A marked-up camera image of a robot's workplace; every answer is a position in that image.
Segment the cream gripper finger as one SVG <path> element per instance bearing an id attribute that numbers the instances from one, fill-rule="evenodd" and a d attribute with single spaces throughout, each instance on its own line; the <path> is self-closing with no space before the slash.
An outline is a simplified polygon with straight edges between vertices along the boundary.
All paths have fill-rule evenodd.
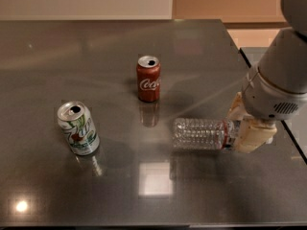
<path id="1" fill-rule="evenodd" d="M 228 110 L 227 118 L 232 121 L 242 121 L 246 114 L 242 93 L 237 92 Z"/>
<path id="2" fill-rule="evenodd" d="M 275 122 L 245 117 L 241 121 L 234 149 L 243 153 L 251 153 L 270 140 L 276 132 Z"/>

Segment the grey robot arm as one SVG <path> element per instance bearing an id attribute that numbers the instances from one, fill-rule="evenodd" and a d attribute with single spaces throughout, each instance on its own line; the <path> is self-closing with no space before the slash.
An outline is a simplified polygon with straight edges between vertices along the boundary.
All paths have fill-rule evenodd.
<path id="1" fill-rule="evenodd" d="M 307 103 L 307 0 L 281 0 L 289 27 L 282 29 L 260 61 L 251 66 L 227 118 L 240 127 L 233 148 L 250 153 Z"/>

